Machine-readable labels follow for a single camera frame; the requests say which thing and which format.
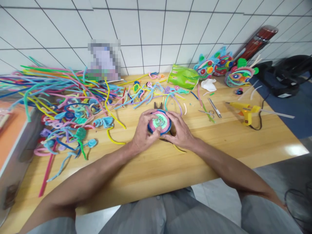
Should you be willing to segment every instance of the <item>hand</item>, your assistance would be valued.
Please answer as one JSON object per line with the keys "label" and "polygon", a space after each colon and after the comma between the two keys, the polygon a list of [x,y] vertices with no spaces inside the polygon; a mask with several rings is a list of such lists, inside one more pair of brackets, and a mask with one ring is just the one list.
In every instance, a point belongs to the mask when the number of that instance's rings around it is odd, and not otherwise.
{"label": "hand", "polygon": [[134,134],[134,137],[131,141],[132,149],[137,154],[147,150],[160,137],[160,131],[162,130],[162,127],[157,127],[152,135],[150,135],[147,131],[147,125],[149,121],[151,119],[158,118],[156,115],[151,114],[155,111],[157,110],[149,109],[144,111],[139,118],[139,124],[136,127],[136,133]]}
{"label": "hand", "polygon": [[172,136],[169,134],[164,134],[162,137],[177,146],[191,150],[192,147],[194,147],[197,139],[192,135],[181,115],[174,111],[168,111],[166,112],[166,115],[175,125],[176,135]]}

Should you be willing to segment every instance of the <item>pipe cleaner animal figure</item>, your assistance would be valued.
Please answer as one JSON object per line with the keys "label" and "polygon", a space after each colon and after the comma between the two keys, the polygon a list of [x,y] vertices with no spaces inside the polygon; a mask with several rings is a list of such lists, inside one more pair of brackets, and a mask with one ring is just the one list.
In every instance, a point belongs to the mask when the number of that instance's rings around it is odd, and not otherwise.
{"label": "pipe cleaner animal figure", "polygon": [[211,78],[218,62],[218,58],[211,57],[210,59],[205,59],[205,56],[200,54],[199,62],[194,66],[193,69],[199,74],[200,80],[206,80]]}
{"label": "pipe cleaner animal figure", "polygon": [[230,51],[227,53],[227,49],[225,46],[221,47],[218,52],[214,54],[215,58],[219,59],[217,66],[214,70],[214,76],[222,76],[227,73],[229,68],[233,66],[233,53]]}
{"label": "pipe cleaner animal figure", "polygon": [[247,67],[246,59],[240,58],[238,60],[237,66],[232,67],[231,71],[227,73],[225,77],[226,85],[229,87],[238,87],[240,85],[244,85],[253,77],[253,75],[259,72],[258,68],[252,68],[254,65],[255,63],[250,67]]}

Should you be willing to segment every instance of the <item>black cable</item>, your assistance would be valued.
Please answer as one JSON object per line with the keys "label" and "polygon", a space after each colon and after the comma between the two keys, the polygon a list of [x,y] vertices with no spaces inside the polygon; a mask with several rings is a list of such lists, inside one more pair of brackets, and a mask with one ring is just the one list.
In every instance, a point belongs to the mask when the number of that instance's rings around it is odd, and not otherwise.
{"label": "black cable", "polygon": [[[261,109],[263,109],[264,101],[270,96],[270,92],[267,94],[267,96],[262,101]],[[262,118],[261,118],[261,111],[259,111],[259,119],[260,119],[260,127],[258,129],[254,128],[252,125],[249,125],[253,130],[259,131],[262,128]]]}
{"label": "black cable", "polygon": [[[305,186],[306,186],[306,187],[305,187],[306,192],[307,192],[308,189],[311,189],[311,187],[309,186],[310,183],[312,183],[312,181],[308,181],[308,182],[305,184]],[[302,220],[302,219],[299,219],[299,218],[295,217],[295,216],[291,213],[291,211],[289,210],[288,204],[287,204],[287,195],[288,195],[288,193],[292,193],[292,194],[298,195],[298,196],[299,196],[299,194],[300,194],[302,197],[306,198],[306,199],[310,202],[310,206],[312,206],[312,199],[311,199],[311,197],[309,197],[309,194],[308,194],[308,193],[305,195],[303,192],[301,192],[301,191],[299,191],[299,190],[297,190],[297,189],[291,188],[291,189],[288,189],[288,190],[285,192],[285,195],[284,195],[284,202],[285,202],[285,206],[286,206],[286,208],[287,208],[288,213],[289,213],[290,216],[294,219],[294,221],[297,223],[297,225],[298,225],[302,230],[304,230],[305,232],[307,232],[307,233],[312,233],[311,230],[308,230],[308,229],[302,227],[302,226],[300,225],[300,223],[298,223],[298,221],[300,221],[300,222],[302,222],[302,223],[304,223],[304,224],[308,224],[308,225],[311,225],[311,223],[308,223],[308,222],[306,222],[306,221],[304,221],[304,220]]]}

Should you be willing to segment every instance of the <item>white tile wall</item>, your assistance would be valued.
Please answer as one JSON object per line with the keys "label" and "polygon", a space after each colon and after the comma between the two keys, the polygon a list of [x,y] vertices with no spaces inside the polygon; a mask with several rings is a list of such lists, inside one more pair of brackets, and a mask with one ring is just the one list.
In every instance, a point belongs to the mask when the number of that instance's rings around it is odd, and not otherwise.
{"label": "white tile wall", "polygon": [[121,40],[122,75],[192,68],[222,45],[237,51],[262,25],[279,29],[264,60],[312,52],[311,0],[36,1],[0,0],[0,74],[31,65],[28,56],[82,70],[91,39]]}

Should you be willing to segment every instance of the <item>person's right hand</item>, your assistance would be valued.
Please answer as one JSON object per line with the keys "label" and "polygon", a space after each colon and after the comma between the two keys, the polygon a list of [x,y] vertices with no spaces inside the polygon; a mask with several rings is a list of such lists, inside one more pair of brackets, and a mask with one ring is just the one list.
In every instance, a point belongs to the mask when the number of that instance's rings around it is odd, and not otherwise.
{"label": "person's right hand", "polygon": [[192,135],[181,115],[174,111],[167,111],[166,115],[175,125],[176,135],[172,136],[169,134],[164,134],[162,137],[179,147],[191,150],[196,142],[196,138]]}

